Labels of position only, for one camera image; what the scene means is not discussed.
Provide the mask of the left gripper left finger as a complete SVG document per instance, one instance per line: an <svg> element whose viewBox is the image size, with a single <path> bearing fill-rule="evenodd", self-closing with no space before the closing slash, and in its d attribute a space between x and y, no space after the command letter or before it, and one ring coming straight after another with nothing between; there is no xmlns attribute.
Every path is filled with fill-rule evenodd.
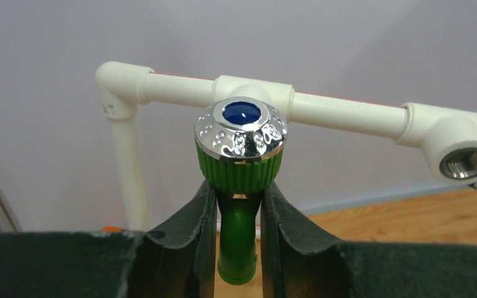
<svg viewBox="0 0 477 298"><path fill-rule="evenodd" d="M212 297L216 194L147 232L0 234L0 297Z"/></svg>

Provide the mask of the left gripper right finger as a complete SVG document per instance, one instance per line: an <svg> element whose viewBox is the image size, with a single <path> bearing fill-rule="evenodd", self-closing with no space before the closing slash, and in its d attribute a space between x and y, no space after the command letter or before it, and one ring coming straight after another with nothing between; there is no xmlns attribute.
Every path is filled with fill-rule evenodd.
<svg viewBox="0 0 477 298"><path fill-rule="evenodd" d="M265 297L477 297L477 245L351 242L261 192Z"/></svg>

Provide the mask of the green plastic faucet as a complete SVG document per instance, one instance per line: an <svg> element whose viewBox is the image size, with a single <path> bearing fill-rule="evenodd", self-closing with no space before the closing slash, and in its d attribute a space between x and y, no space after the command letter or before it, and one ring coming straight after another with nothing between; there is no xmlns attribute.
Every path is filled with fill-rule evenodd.
<svg viewBox="0 0 477 298"><path fill-rule="evenodd" d="M220 212L219 276L245 284L257 268L256 217L282 164L286 119L265 102L234 96L206 107L193 132L200 170Z"/></svg>

